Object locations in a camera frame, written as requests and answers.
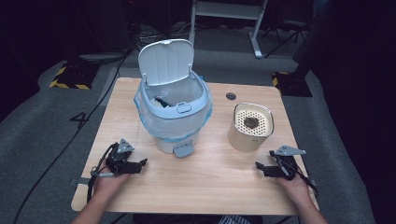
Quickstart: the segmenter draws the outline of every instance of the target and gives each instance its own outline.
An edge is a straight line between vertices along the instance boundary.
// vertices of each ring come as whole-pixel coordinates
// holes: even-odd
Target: black wire
[[[282,220],[278,221],[276,224],[282,224],[282,223],[284,223],[285,221],[289,220],[290,218],[291,218],[291,217],[284,217],[284,218],[282,218]]]
[[[113,144],[113,145],[111,145],[110,147],[108,147],[107,150],[106,150],[106,152],[103,154],[102,158],[99,160],[98,165],[93,167],[93,168],[94,168],[93,171],[94,171],[95,173],[99,174],[103,169],[105,169],[105,168],[107,167],[107,166],[105,166],[105,167],[103,167],[102,169],[100,169],[100,170],[98,171],[98,169],[100,168],[100,165],[101,165],[102,162],[105,160],[105,157],[106,157],[108,151],[110,151],[110,149],[113,148],[114,146],[115,146],[115,144]]]
[[[98,174],[100,174],[103,170],[105,170],[107,167],[109,167],[108,165],[102,167],[99,171]]]
[[[90,113],[90,115],[87,117],[87,120],[89,120],[89,118],[91,117],[91,115],[93,114],[93,112],[99,107],[99,105],[103,102],[103,100],[105,99],[105,97],[107,96],[107,94],[109,93],[111,86],[114,83],[114,80],[117,76],[117,74],[120,71],[120,67],[122,66],[123,62],[125,61],[127,56],[125,56],[122,60],[120,60],[118,66],[117,66],[117,71],[116,71],[116,75],[114,76],[110,86],[108,87],[105,95],[102,97],[102,99],[100,100],[100,102],[96,105],[96,107],[92,110],[92,112]],[[13,223],[16,224],[18,221],[18,218],[21,214],[22,208],[24,207],[24,205],[26,204],[27,200],[29,199],[29,197],[31,196],[31,194],[33,193],[33,191],[35,190],[35,188],[38,186],[38,184],[40,183],[40,181],[44,178],[44,176],[47,174],[47,172],[50,170],[50,168],[52,168],[53,164],[55,164],[55,162],[57,160],[59,160],[59,158],[64,154],[64,152],[68,149],[68,147],[72,144],[72,142],[74,141],[74,139],[77,137],[78,133],[81,131],[82,127],[84,127],[85,122],[82,122],[81,126],[77,129],[77,131],[73,134],[72,138],[67,142],[67,144],[64,146],[64,148],[61,150],[61,152],[55,157],[55,159],[50,163],[50,165],[47,167],[47,169],[44,171],[44,173],[37,179],[37,181],[33,184],[32,188],[29,190],[29,192],[27,193],[27,195],[25,196],[25,198],[23,199],[23,202],[21,203],[18,212],[16,214],[16,216],[14,217],[14,221]]]
[[[140,52],[140,48],[136,45],[136,43],[134,43],[134,47],[136,48],[137,51]]]
[[[305,182],[306,185],[308,185],[313,191],[314,191],[314,195],[315,197],[318,197],[318,189],[317,187],[315,187],[311,181],[303,174],[303,172],[299,172],[298,170],[301,171],[300,167],[297,165],[298,170],[296,170],[294,167],[292,167],[290,164],[288,164],[287,162],[281,161],[282,164],[285,164],[287,166],[289,166],[289,168],[291,168],[297,175],[300,176],[300,178]]]
[[[88,182],[87,203],[92,198],[93,185],[95,184],[97,177],[98,177],[97,175],[91,175],[90,181]]]
[[[128,215],[127,213],[124,213],[122,215],[120,215],[119,217],[117,217],[116,219],[114,219],[114,221],[112,221],[110,224],[115,224],[118,221],[120,221],[123,217],[125,217],[126,215]]]

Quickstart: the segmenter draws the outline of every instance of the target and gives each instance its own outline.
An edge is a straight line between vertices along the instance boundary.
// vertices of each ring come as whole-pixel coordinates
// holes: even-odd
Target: open lid
[[[169,39],[145,46],[139,53],[140,73],[149,86],[176,82],[192,68],[194,49],[185,39]]]

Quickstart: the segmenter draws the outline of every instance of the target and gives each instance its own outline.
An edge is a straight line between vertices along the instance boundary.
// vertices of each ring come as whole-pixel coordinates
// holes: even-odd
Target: gray carpet
[[[259,60],[250,46],[248,29],[203,30],[196,34],[193,70],[207,82],[271,86],[273,72],[294,71],[297,64],[291,56],[299,43],[289,42],[268,59]],[[277,44],[276,34],[259,39],[259,44],[263,53],[268,52]],[[137,53],[127,58],[120,77],[139,77]],[[12,222],[29,189],[77,130],[78,124],[70,118],[90,113],[104,96],[117,63],[102,65],[89,91],[50,88],[62,65],[59,62],[44,72],[38,80],[40,92],[0,123],[1,223]],[[312,73],[306,80],[312,98],[282,99],[299,148],[307,151],[307,170],[318,182],[320,210],[330,223],[375,223],[364,184],[334,127],[320,83]],[[80,176],[105,109],[106,100],[36,187],[18,223],[68,223],[77,214],[70,207],[75,188],[68,183]],[[107,213],[103,223],[119,215]],[[281,218],[263,219],[276,223]],[[131,215],[119,223],[131,223]],[[297,218],[286,223],[298,223]]]

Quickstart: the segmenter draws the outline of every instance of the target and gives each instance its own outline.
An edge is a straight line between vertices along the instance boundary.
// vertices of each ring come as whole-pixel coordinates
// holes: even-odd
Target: beige container
[[[234,109],[228,140],[234,148],[251,152],[259,149],[273,132],[274,120],[267,107],[241,103]]]

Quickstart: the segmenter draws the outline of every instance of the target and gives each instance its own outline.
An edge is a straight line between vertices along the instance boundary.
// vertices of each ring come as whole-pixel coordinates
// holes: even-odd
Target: black and yellow tape
[[[273,80],[273,85],[274,85],[274,87],[275,88],[277,88],[279,91],[280,91],[280,88],[279,88],[279,81],[277,80],[277,76],[279,76],[279,75],[289,75],[290,73],[287,73],[287,72],[274,72],[273,74],[272,74],[272,80]]]
[[[90,70],[86,69],[83,70],[83,72],[79,72],[76,69],[68,67],[67,65],[68,64],[65,63],[62,66],[49,86],[65,89],[90,90],[93,79],[96,76],[97,69],[95,71],[91,68]]]

